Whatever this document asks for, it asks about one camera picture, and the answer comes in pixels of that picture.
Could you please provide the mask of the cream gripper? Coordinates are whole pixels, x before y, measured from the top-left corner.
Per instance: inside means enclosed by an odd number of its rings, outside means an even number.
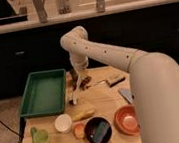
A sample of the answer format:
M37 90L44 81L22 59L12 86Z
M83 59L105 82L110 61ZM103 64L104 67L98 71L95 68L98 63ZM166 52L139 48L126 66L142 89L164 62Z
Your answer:
M87 76L87 66L88 66L88 62L85 63L75 63L73 68L75 69L77 75L80 78L86 78Z

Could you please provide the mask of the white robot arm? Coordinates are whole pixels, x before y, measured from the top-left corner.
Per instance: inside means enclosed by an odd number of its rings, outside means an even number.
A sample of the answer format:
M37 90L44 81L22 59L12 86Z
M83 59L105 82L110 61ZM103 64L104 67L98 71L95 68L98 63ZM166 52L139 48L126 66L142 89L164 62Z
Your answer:
M80 26L64 34L60 43L78 73L90 59L129 73L142 143L179 143L179 66L174 59L160 52L90 42Z

